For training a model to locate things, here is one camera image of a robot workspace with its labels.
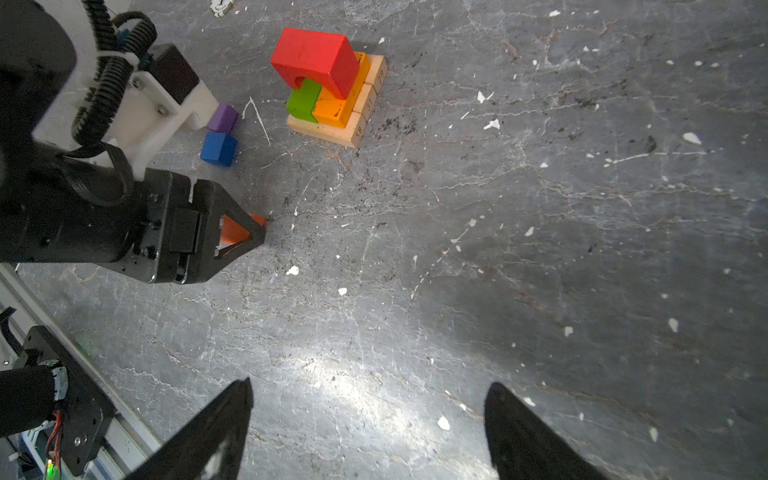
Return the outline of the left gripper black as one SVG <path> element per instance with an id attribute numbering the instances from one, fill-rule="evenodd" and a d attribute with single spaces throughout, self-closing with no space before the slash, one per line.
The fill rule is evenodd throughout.
<path id="1" fill-rule="evenodd" d="M 220 184 L 150 169 L 124 193 L 106 168 L 75 173 L 111 200 L 77 195 L 40 143 L 1 150 L 1 259 L 7 263 L 100 264 L 145 283 L 206 282 L 264 243 L 265 221 Z"/>

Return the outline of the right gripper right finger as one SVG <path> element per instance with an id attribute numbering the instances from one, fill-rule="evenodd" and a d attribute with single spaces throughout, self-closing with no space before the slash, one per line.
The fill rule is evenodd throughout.
<path id="1" fill-rule="evenodd" d="M 484 401 L 484 428 L 501 479 L 606 478 L 499 382 L 491 384 Z"/>

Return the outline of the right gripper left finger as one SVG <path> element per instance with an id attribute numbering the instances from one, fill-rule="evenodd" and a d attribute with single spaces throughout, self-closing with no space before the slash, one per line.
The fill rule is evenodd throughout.
<path id="1" fill-rule="evenodd" d="M 236 479 L 254 396 L 248 378 L 232 382 L 130 479 Z"/>

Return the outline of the orange rectangular block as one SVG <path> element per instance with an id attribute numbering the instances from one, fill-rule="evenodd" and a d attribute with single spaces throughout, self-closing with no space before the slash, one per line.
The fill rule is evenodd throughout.
<path id="1" fill-rule="evenodd" d="M 221 217 L 220 227 L 221 232 L 218 244 L 220 248 L 243 242 L 248 238 L 247 230 L 226 215 Z"/>

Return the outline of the green rectangular block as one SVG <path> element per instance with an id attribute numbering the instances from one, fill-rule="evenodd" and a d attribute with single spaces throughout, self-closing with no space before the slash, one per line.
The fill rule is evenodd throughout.
<path id="1" fill-rule="evenodd" d="M 286 110 L 296 119 L 317 123 L 313 112 L 321 92 L 322 86 L 319 83 L 305 78 L 299 88 L 292 90 L 286 102 Z"/>

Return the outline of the yellow-orange rectangular block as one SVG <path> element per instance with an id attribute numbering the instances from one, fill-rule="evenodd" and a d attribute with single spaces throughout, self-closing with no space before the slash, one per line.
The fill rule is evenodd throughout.
<path id="1" fill-rule="evenodd" d="M 318 123 L 336 128 L 346 127 L 371 66 L 366 53 L 356 52 L 355 56 L 358 61 L 358 72 L 345 99 L 338 99 L 327 88 L 322 88 L 313 112 Z"/>

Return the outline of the natural wood block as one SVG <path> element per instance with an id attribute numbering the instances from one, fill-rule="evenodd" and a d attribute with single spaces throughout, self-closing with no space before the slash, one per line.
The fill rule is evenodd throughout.
<path id="1" fill-rule="evenodd" d="M 382 55 L 356 53 L 363 71 L 344 99 L 336 99 L 323 88 L 311 111 L 315 122 L 288 115 L 287 126 L 298 134 L 357 148 L 373 113 L 378 94 L 388 73 Z"/>

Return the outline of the red arch block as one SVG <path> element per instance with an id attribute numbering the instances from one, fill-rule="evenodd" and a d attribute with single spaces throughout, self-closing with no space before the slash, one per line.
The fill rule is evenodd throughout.
<path id="1" fill-rule="evenodd" d="M 283 29 L 270 63 L 292 89 L 310 79 L 337 99 L 348 97 L 359 69 L 346 36 L 295 28 Z"/>

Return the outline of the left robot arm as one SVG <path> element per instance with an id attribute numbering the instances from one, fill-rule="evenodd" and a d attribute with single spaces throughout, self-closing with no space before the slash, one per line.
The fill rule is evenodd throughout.
<path id="1" fill-rule="evenodd" d="M 33 1 L 1 5 L 1 258 L 101 264 L 147 282 L 202 283 L 260 246 L 265 227 L 219 184 L 149 169 L 83 141 L 32 133 L 76 63 L 65 30 Z"/>

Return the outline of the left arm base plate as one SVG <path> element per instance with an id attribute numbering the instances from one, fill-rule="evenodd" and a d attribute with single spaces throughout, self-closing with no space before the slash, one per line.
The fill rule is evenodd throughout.
<path id="1" fill-rule="evenodd" d="M 56 393 L 51 402 L 52 412 L 61 418 L 59 458 L 72 475 L 84 474 L 104 443 L 116 413 L 114 404 L 81 362 L 44 326 L 29 330 L 16 366 L 65 370 L 66 380 L 58 384 L 65 386 L 66 392 Z"/>

